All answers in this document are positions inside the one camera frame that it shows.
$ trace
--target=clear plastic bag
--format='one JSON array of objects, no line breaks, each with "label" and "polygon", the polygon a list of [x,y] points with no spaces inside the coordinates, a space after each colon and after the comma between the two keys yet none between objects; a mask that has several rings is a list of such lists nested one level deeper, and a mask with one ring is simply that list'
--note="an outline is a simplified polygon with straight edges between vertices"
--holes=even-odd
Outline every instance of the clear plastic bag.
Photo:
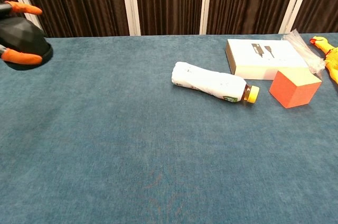
[{"label": "clear plastic bag", "polygon": [[296,29],[292,30],[289,34],[283,35],[282,40],[289,41],[305,60],[310,72],[321,77],[321,72],[325,69],[324,59],[318,57],[310,50]]}]

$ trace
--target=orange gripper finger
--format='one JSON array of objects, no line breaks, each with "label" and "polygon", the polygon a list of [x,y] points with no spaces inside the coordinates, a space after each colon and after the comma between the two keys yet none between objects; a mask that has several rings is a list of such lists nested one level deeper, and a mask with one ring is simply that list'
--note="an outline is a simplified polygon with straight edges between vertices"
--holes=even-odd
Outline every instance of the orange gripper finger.
[{"label": "orange gripper finger", "polygon": [[2,53],[1,59],[17,64],[40,64],[42,62],[42,57],[39,55],[17,52],[9,48]]},{"label": "orange gripper finger", "polygon": [[12,11],[15,13],[29,13],[29,14],[42,14],[42,10],[36,6],[27,5],[21,2],[5,1],[12,6]]}]

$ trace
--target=white bottle label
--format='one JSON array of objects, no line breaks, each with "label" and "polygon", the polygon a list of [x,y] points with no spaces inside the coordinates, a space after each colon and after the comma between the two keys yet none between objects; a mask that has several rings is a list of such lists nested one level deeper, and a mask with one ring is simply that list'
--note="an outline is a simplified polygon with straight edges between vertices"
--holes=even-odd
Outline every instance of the white bottle label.
[{"label": "white bottle label", "polygon": [[240,101],[246,82],[239,76],[220,73],[177,62],[172,73],[172,83],[177,86],[206,92],[231,102]]}]

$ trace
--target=foam cube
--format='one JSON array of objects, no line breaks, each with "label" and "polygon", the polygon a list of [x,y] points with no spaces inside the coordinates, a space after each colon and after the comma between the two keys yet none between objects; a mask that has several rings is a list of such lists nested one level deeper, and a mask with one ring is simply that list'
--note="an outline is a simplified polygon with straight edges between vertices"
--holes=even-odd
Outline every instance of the foam cube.
[{"label": "foam cube", "polygon": [[271,84],[270,93],[284,108],[292,108],[308,104],[321,83],[308,69],[280,69]]}]

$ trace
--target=yellow rubber chicken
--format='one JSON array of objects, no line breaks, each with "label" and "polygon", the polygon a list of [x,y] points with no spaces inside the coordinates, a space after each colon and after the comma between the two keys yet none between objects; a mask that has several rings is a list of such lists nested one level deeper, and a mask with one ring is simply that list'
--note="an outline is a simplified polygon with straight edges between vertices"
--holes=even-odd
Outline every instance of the yellow rubber chicken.
[{"label": "yellow rubber chicken", "polygon": [[330,77],[338,84],[338,47],[333,47],[321,36],[314,36],[310,39],[310,43],[325,53],[326,68]]}]

